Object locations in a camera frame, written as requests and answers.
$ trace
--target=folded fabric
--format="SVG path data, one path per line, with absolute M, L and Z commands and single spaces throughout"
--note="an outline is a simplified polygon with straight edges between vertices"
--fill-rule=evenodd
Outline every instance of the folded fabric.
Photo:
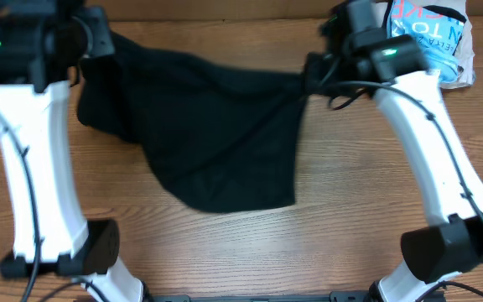
M 442 67 L 439 71 L 441 75 L 444 76 L 445 74 L 448 74 L 450 78 L 454 78 L 454 74 L 457 73 L 457 77 L 454 81 L 449 81 L 447 79 L 447 81 L 443 81 L 442 83 L 440 83 L 442 88 L 452 89 L 463 86 L 471 86 L 474 84 L 476 79 L 473 69 L 475 53 L 473 52 L 472 46 L 472 25 L 465 13 L 465 0 L 408 0 L 408 2 L 405 2 L 403 0 L 397 0 L 392 2 L 391 5 L 392 7 L 387 3 L 374 4 L 374 10 L 376 12 L 378 20 L 381 23 L 383 23 L 383 20 L 386 20 L 388 22 L 390 18 L 387 18 L 387 16 L 390 14 L 390 8 L 394 8 L 393 13 L 395 14 L 395 19 L 399 19 L 398 16 L 400 16 L 400 14 L 404 18 L 418 18 L 419 14 L 421 13 L 421 20 L 418 21 L 419 23 L 416 24 L 415 29 L 423 32 L 426 29 L 426 25 L 430 27 L 430 30 L 425 33 L 426 38 L 423 38 L 424 42 L 429 43 L 430 40 L 433 40 L 434 44 L 439 44 L 439 46 L 444 45 L 444 48 L 446 49 L 449 44 L 452 43 L 452 39 L 455 41 L 455 39 L 458 37 L 458 33 L 461 32 L 461 37 L 460 39 L 458 39 L 459 43 L 453 53 L 453 60 L 445 60 L 443 56 L 441 56 L 440 54 L 434 54 L 433 51 L 431 53 L 428 53 L 427 56 L 434 61 L 435 65 L 439 65 Z M 463 22 L 465 24 L 462 30 L 458 30 L 460 26 L 455 25 L 454 32 L 448 32 L 451 39 L 447 39 L 447 41 L 445 41 L 445 44 L 443 43 L 444 41 L 442 39 L 430 36 L 430 34 L 433 34 L 437 36 L 442 36 L 444 38 L 444 34 L 440 32 L 442 26 L 441 21 L 444 21 L 444 18 L 442 18 L 443 16 L 451 17 L 452 19 L 457 20 L 458 22 Z M 435 27 L 437 26 L 437 23 L 439 23 L 439 28 L 436 32 Z
M 142 144 L 162 186 L 195 209 L 295 202 L 301 75 L 221 67 L 112 37 L 115 55 L 81 62 L 81 123 Z

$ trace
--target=black cloth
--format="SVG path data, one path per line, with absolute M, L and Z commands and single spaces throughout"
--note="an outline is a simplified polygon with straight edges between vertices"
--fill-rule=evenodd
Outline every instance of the black cloth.
M 162 186 L 195 209 L 295 202 L 301 75 L 221 67 L 117 34 L 113 42 L 115 55 L 81 61 L 81 123 L 142 144 Z

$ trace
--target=wooden table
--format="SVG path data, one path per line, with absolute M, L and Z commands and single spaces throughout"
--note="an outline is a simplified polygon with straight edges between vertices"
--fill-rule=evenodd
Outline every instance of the wooden table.
M 445 93 L 467 153 L 483 179 L 483 17 L 472 19 L 478 81 Z M 113 23 L 148 47 L 176 49 L 227 65 L 301 70 L 322 50 L 323 20 Z M 367 289 L 400 262 L 402 233 L 426 226 L 415 179 L 387 121 L 367 99 L 344 111 L 313 99 L 297 162 L 298 203 L 283 209 L 203 214 L 166 193 L 139 147 L 80 125 L 73 90 L 70 145 L 75 182 L 90 218 L 113 217 L 121 255 L 155 294 L 192 296 L 325 294 Z M 13 215 L 0 155 L 0 259 L 13 245 Z M 483 265 L 458 279 L 483 289 Z M 64 283 L 41 278 L 34 297 Z M 24 281 L 2 281 L 0 301 L 16 301 Z M 55 301 L 83 296 L 67 290 Z M 478 301 L 450 289 L 451 300 Z

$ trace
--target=wood grain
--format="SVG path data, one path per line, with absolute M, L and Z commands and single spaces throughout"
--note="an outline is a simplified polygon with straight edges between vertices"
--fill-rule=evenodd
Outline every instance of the wood grain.
M 89 0 L 112 21 L 258 20 L 325 18 L 343 0 Z M 483 16 L 483 0 L 467 1 L 470 16 Z
M 113 23 L 148 47 L 189 51 L 226 65 L 301 70 L 321 50 L 322 20 Z M 478 81 L 445 93 L 483 179 L 483 18 L 473 18 Z M 426 225 L 416 182 L 386 120 L 367 99 L 344 111 L 314 98 L 304 116 L 297 160 L 298 203 L 283 209 L 210 215 L 187 208 L 150 173 L 138 146 L 81 126 L 69 116 L 81 206 L 114 217 L 122 257 L 155 294 L 324 294 L 367 289 L 399 263 L 400 235 Z M 0 258 L 13 244 L 13 221 L 0 155 Z M 483 265 L 459 281 L 483 289 Z M 63 281 L 41 278 L 34 296 Z M 0 301 L 17 300 L 24 281 L 2 281 Z M 60 301 L 83 295 L 72 289 Z M 477 301 L 451 289 L 451 301 Z

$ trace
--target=wooden surface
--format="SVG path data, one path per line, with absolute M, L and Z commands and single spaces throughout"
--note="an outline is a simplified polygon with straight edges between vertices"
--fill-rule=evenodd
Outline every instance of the wooden surface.
M 344 0 L 88 0 L 113 21 L 255 20 L 325 18 Z M 467 1 L 470 16 L 483 16 L 483 0 Z
M 218 63 L 301 70 L 322 49 L 322 20 L 114 23 L 148 47 L 190 51 Z M 483 179 L 483 18 L 473 18 L 478 81 L 445 94 L 470 159 Z M 401 145 L 367 99 L 344 111 L 315 98 L 304 116 L 297 161 L 298 203 L 283 209 L 209 215 L 162 190 L 139 147 L 75 118 L 70 145 L 75 182 L 90 218 L 114 217 L 121 255 L 155 294 L 326 294 L 367 289 L 400 262 L 402 233 L 425 227 L 421 196 Z M 0 156 L 0 259 L 12 248 L 13 217 Z M 458 279 L 483 289 L 483 265 Z M 34 296 L 62 280 L 41 278 Z M 0 278 L 0 301 L 16 301 L 25 282 Z M 66 291 L 59 301 L 83 295 Z M 478 301 L 451 289 L 452 301 Z

